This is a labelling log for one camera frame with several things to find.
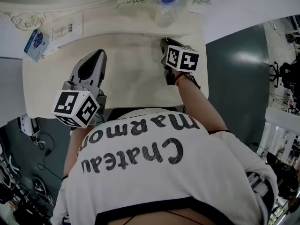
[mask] blue packet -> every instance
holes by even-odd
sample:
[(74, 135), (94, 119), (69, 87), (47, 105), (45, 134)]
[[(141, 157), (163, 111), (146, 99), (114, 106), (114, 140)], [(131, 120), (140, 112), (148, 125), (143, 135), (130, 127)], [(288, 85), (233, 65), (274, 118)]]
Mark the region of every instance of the blue packet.
[(41, 33), (39, 30), (34, 30), (24, 52), (28, 54), (35, 62), (38, 62), (49, 44), (49, 37)]

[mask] black chair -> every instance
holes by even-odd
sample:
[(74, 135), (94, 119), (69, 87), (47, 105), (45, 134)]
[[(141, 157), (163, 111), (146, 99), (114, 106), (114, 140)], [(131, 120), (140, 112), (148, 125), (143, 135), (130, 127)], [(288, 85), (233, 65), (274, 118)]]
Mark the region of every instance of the black chair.
[(285, 62), (280, 68), (278, 67), (277, 62), (274, 62), (274, 65), (270, 65), (270, 68), (273, 68), (275, 72), (274, 75), (270, 75), (271, 77), (274, 77), (273, 79), (270, 79), (270, 82), (273, 82), (276, 79), (277, 81), (274, 87), (277, 88), (279, 78), (281, 77), (283, 86), (293, 92), (294, 88), (298, 86), (298, 83), (300, 83), (300, 63), (297, 60), (295, 60), (292, 64)]
[(297, 98), (296, 108), (300, 110), (300, 84), (296, 84), (294, 87), (293, 95), (295, 98)]

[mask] white table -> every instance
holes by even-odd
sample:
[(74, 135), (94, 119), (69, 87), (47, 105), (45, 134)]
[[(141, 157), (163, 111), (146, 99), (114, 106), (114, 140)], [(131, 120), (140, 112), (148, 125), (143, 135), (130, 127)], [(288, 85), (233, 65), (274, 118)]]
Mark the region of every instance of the white table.
[(114, 25), (110, 30), (103, 16), (111, 13), (102, 9), (83, 12), (82, 39), (62, 46), (59, 51), (38, 63), (24, 57), (24, 96), (27, 114), (31, 118), (54, 118), (51, 107), (56, 91), (61, 89), (64, 81), (69, 80), (76, 63), (96, 49), (104, 49), (107, 53), (105, 79), (101, 85), (107, 95), (107, 109), (181, 105), (177, 87), (167, 86), (165, 82), (164, 69), (160, 63), (163, 57), (160, 39), (145, 34), (155, 37), (163, 37), (164, 34), (168, 37), (182, 36), (176, 40), (197, 50), (200, 59), (194, 76), (208, 97), (206, 50), (200, 15), (183, 13), (178, 23), (161, 29), (140, 13), (139, 9), (135, 12), (131, 10), (130, 19), (112, 16)]

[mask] small card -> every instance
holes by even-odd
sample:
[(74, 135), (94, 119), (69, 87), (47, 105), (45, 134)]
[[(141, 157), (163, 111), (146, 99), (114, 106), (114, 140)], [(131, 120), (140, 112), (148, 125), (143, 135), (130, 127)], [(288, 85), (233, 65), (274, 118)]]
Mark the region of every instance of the small card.
[(35, 62), (38, 62), (49, 44), (49, 37), (41, 33), (39, 30), (34, 30), (24, 52), (27, 53)]
[(48, 49), (53, 49), (67, 44), (83, 36), (82, 12), (67, 15), (52, 21), (50, 31), (50, 44)]

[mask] white t-shirt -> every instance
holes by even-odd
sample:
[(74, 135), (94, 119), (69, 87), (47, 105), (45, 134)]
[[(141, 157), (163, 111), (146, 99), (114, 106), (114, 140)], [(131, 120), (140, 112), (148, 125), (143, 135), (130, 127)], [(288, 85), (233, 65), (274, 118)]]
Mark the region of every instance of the white t-shirt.
[(63, 180), (51, 222), (107, 222), (191, 208), (216, 224), (256, 225), (262, 212), (246, 172), (267, 179), (276, 197), (276, 176), (229, 132), (212, 135), (180, 112), (159, 112), (110, 121), (84, 139)]

